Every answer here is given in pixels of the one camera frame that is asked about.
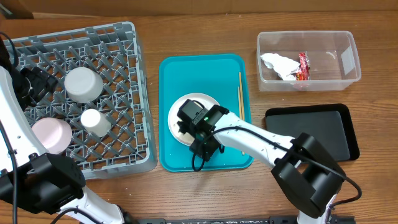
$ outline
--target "dish rack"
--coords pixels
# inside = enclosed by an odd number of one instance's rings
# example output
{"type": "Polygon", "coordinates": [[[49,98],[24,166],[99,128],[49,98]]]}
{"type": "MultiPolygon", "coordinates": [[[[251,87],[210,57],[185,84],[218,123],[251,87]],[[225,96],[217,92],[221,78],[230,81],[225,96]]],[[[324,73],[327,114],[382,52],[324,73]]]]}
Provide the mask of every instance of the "dish rack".
{"type": "MultiPolygon", "coordinates": [[[[157,164],[154,127],[146,89],[146,70],[134,24],[118,22],[12,40],[19,57],[17,69],[39,68],[55,76],[56,91],[35,108],[24,111],[31,126],[41,118],[64,119],[73,132],[66,156],[74,158],[86,179],[108,179],[145,172],[157,164]],[[69,99],[64,80],[68,72],[87,67],[101,75],[101,96],[89,103],[69,99]],[[106,115],[111,130],[102,138],[80,123],[84,110],[106,115]]],[[[14,61],[8,41],[6,47],[14,61]]]]}

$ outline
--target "wooden tabletop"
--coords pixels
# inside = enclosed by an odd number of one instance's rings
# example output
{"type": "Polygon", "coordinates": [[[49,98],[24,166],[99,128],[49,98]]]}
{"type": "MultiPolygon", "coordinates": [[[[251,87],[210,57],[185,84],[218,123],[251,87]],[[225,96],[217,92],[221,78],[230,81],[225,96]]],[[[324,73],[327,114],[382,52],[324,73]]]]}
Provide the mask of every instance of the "wooden tabletop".
{"type": "MultiPolygon", "coordinates": [[[[236,53],[248,75],[252,121],[265,128],[270,108],[344,103],[361,150],[357,161],[342,168],[363,190],[355,203],[338,206],[338,215],[357,223],[398,222],[398,13],[311,12],[218,16],[102,17],[3,21],[0,30],[12,38],[47,34],[112,22],[131,21],[144,44],[150,109],[159,150],[159,65],[175,55],[236,53]],[[361,61],[362,79],[344,91],[260,92],[257,85],[257,35],[274,30],[348,30],[361,61]]],[[[255,218],[296,215],[270,173],[258,161],[245,170],[171,173],[160,163],[146,173],[87,186],[137,218],[255,218]]],[[[352,197],[344,183],[337,199],[352,197]]],[[[0,223],[11,223],[11,206],[0,202],[0,223]]],[[[50,223],[55,215],[19,210],[20,223],[50,223]]],[[[69,217],[60,223],[76,223],[69,217]]]]}

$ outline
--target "clear plastic bin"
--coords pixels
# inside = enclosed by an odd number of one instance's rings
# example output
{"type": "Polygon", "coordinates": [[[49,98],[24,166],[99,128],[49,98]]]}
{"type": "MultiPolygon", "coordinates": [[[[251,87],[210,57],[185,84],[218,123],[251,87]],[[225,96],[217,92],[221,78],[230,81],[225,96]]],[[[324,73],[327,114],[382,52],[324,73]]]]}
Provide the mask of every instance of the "clear plastic bin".
{"type": "Polygon", "coordinates": [[[257,38],[257,62],[260,91],[344,90],[361,79],[354,37],[348,31],[261,32],[257,38]],[[277,53],[299,62],[301,52],[308,57],[308,81],[283,81],[260,58],[264,53],[277,53]]]}

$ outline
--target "wooden stick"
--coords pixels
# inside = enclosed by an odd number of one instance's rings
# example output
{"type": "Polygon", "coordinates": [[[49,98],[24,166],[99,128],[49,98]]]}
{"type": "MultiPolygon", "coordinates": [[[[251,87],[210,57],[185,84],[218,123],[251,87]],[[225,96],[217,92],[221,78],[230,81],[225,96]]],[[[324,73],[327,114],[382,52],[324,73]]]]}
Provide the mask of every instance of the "wooden stick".
{"type": "Polygon", "coordinates": [[[243,105],[243,89],[242,89],[242,74],[239,72],[239,87],[238,87],[238,95],[239,95],[239,118],[244,121],[244,105],[243,105]]]}

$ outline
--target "blue tray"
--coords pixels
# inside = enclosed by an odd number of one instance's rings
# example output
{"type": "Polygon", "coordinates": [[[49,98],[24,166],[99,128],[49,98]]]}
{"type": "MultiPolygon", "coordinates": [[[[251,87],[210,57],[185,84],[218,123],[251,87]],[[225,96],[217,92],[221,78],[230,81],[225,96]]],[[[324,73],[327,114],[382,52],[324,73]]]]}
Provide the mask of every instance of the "blue tray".
{"type": "MultiPolygon", "coordinates": [[[[192,152],[179,143],[167,125],[167,116],[173,103],[189,93],[204,93],[221,106],[239,116],[238,86],[242,74],[244,115],[251,123],[248,84],[243,59],[236,54],[196,55],[169,57],[159,70],[159,136],[160,162],[171,172],[192,171],[192,152]]],[[[217,150],[203,170],[244,169],[253,158],[241,151],[227,147],[223,154],[217,150]]],[[[201,159],[195,159],[197,167],[201,159]]]]}

